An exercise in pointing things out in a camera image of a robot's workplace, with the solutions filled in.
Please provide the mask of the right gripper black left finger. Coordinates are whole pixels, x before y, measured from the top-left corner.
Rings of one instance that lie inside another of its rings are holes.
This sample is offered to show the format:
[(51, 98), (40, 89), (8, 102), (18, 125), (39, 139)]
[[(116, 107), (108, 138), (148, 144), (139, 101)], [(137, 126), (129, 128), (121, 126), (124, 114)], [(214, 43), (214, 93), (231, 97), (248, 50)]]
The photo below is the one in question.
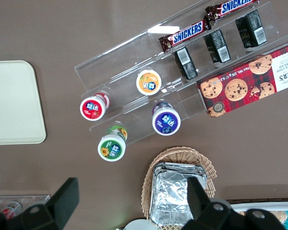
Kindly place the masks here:
[(78, 204), (78, 179), (70, 177), (46, 203), (32, 205), (12, 219), (0, 213), (0, 230), (62, 230)]

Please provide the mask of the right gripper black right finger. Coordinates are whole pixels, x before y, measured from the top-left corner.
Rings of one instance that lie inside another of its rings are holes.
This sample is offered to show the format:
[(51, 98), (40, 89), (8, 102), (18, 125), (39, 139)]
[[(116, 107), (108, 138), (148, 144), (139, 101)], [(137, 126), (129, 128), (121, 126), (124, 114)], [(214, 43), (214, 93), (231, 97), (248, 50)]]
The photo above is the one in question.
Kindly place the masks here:
[(269, 211), (249, 209), (243, 216), (222, 199), (210, 199), (198, 179), (188, 178), (188, 204), (193, 216), (183, 230), (283, 230)]

